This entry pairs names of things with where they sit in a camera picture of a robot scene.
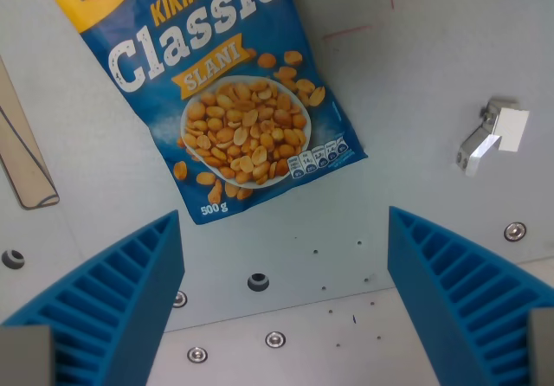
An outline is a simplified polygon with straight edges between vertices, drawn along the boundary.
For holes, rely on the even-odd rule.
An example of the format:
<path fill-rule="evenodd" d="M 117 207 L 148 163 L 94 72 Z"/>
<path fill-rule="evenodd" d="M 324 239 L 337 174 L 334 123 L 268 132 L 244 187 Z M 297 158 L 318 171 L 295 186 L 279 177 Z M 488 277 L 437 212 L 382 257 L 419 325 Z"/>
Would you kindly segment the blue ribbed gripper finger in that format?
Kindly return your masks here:
<path fill-rule="evenodd" d="M 144 385 L 183 276 L 173 210 L 66 274 L 3 325 L 51 329 L 57 385 Z"/>
<path fill-rule="evenodd" d="M 408 211 L 389 209 L 388 271 L 441 385 L 528 385 L 531 310 L 553 289 Z"/>

